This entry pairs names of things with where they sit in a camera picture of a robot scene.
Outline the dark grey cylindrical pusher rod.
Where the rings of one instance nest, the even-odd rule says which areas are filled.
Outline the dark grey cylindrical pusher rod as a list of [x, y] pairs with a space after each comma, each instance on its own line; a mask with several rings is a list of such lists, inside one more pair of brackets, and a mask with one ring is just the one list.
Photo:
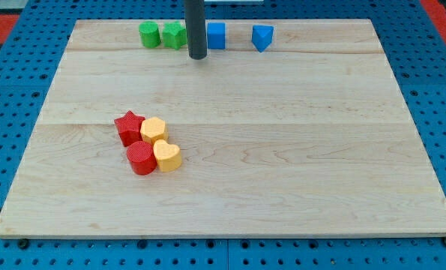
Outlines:
[[203, 0], [184, 0], [189, 57], [201, 60], [207, 56], [205, 6]]

